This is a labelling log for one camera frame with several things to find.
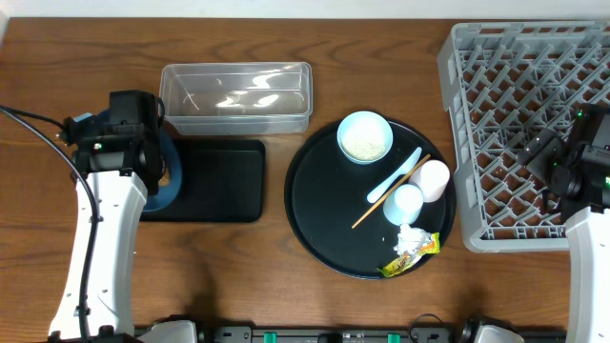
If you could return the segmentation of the yellow snack wrapper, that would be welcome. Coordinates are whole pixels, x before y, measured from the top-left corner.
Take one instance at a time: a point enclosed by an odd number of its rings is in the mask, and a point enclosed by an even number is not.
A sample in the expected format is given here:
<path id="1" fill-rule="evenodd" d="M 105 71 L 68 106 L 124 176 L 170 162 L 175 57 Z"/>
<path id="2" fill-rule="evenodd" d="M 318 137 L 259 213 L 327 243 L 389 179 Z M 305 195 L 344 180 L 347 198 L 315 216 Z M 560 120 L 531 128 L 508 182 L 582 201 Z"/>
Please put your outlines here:
<path id="1" fill-rule="evenodd" d="M 378 271 L 386 278 L 397 276 L 411 269 L 424 255 L 439 253 L 440 243 L 438 233 L 423 234 L 418 241 L 410 242 L 414 247 L 411 250 L 405 250 L 399 257 L 390 262 Z"/>

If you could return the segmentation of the white tissue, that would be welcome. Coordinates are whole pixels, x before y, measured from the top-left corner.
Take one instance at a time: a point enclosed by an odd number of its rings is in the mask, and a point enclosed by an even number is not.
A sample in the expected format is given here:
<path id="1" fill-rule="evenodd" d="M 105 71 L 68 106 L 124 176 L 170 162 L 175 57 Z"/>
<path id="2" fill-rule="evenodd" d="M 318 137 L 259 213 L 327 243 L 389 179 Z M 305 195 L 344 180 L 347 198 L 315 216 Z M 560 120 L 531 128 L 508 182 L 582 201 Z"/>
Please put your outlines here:
<path id="1" fill-rule="evenodd" d="M 413 228 L 408 224 L 400 226 L 394 250 L 398 255 L 416 255 L 425 246 L 433 243 L 433 236 L 423 229 Z"/>

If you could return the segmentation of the blue plate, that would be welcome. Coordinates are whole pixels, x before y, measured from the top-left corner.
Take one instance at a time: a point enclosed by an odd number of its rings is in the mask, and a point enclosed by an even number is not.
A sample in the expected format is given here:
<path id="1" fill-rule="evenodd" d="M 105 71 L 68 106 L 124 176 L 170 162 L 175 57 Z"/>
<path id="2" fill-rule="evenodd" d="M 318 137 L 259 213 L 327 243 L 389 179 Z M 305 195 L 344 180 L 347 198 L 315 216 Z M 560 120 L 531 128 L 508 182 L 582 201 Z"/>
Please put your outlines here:
<path id="1" fill-rule="evenodd" d="M 79 181 L 80 191 L 84 193 L 86 204 L 97 210 L 98 198 L 95 196 L 94 183 L 107 172 L 111 176 L 126 178 L 134 176 L 143 183 L 146 198 L 145 212 L 155 212 L 168 207 L 177 197 L 182 184 L 182 166 L 177 149 L 160 128 L 161 152 L 165 171 L 159 180 L 157 195 L 148 195 L 144 182 L 137 175 L 138 143 L 144 138 L 142 133 L 117 132 L 109 123 L 109 109 L 98 114 L 85 113 L 63 120 L 64 141 L 74 145 L 72 155 L 74 176 Z"/>

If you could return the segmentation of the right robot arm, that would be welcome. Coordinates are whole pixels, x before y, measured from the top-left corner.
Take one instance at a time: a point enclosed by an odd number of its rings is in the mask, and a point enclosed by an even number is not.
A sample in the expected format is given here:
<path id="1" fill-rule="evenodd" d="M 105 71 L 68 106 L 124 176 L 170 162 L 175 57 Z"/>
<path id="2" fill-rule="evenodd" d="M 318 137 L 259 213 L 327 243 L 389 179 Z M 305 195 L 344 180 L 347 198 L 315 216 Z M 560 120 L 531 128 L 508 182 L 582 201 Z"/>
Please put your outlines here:
<path id="1" fill-rule="evenodd" d="M 568 138 L 542 130 L 518 162 L 559 198 L 570 253 L 570 305 L 565 340 L 609 340 L 609 109 L 584 104 Z"/>

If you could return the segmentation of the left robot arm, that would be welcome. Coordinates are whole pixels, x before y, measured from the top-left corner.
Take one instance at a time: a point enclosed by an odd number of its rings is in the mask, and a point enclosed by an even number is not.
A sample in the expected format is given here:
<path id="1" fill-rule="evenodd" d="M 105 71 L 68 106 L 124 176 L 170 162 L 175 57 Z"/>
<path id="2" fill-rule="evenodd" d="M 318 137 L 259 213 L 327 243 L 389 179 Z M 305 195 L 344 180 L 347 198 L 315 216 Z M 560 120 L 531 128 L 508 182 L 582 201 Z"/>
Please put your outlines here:
<path id="1" fill-rule="evenodd" d="M 132 266 L 137 227 L 162 173 L 158 130 L 81 137 L 68 161 L 78 213 L 64 295 L 49 336 L 89 342 L 134 333 Z"/>

